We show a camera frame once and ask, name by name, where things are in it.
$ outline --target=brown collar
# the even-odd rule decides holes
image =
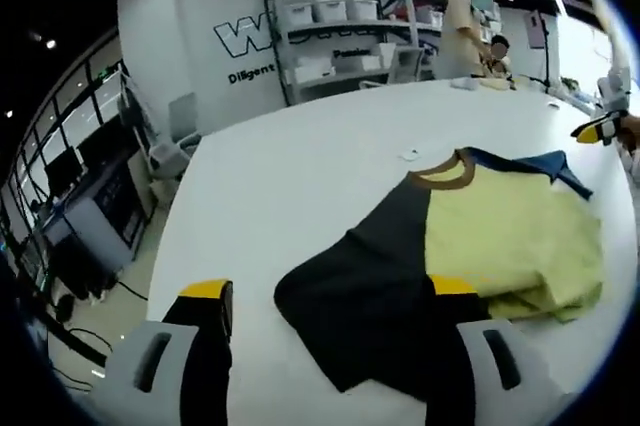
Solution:
[[[462,161],[462,164],[464,165],[464,173],[457,178],[449,179],[447,181],[432,181],[423,177],[449,171],[460,161]],[[407,173],[407,178],[414,184],[427,189],[462,189],[471,184],[471,181],[473,181],[473,177],[475,176],[475,172],[476,164],[471,155],[464,149],[456,149],[453,155],[439,166],[431,169],[424,169],[422,171],[409,172]]]

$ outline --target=blue fabric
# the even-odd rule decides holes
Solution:
[[[593,191],[585,187],[575,177],[567,164],[567,155],[563,151],[553,151],[540,156],[520,159],[504,159],[481,149],[466,148],[477,164],[494,171],[515,173],[543,173],[549,176],[551,183],[561,179],[581,197],[588,200]]]

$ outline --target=white shelving unit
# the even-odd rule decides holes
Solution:
[[[291,74],[291,84],[285,81],[285,70],[293,70],[296,66],[296,45],[291,39],[313,34],[321,34],[333,31],[371,31],[384,37],[387,33],[401,33],[409,38],[409,44],[418,47],[420,32],[439,34],[440,31],[428,24],[416,22],[416,12],[413,0],[401,0],[407,10],[408,21],[380,19],[376,21],[339,21],[334,23],[313,23],[305,26],[290,27],[286,20],[285,4],[290,0],[264,0],[269,30],[274,44],[276,66],[280,77],[280,84],[287,105],[291,106],[302,102],[301,91],[304,89],[337,83],[340,81],[353,81],[357,79],[383,76],[387,74],[384,69],[376,71],[356,71],[352,73],[339,73],[326,76],[313,81],[298,83],[295,75]],[[434,6],[446,7],[447,0],[418,0],[421,3],[429,3]]]

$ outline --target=white table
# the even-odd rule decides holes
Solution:
[[[277,282],[334,244],[408,169],[476,146],[518,158],[562,149],[595,191],[603,220],[606,283],[578,321],[522,323],[566,391],[599,369],[632,303],[634,213],[613,147],[579,145],[569,133],[587,120],[528,91],[451,89],[428,82],[321,99],[205,138],[182,180],[160,244],[148,319],[160,320],[186,285],[234,282],[230,424],[423,424],[424,404],[369,381],[338,393],[273,302]],[[421,158],[399,154],[418,146]]]

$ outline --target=glass wall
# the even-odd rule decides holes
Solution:
[[[42,203],[49,196],[45,166],[118,114],[121,66],[120,40],[114,33],[63,79],[25,134],[3,187],[7,211],[13,211],[12,230],[20,232],[19,240],[25,228],[29,232],[35,223],[29,208],[32,201]]]

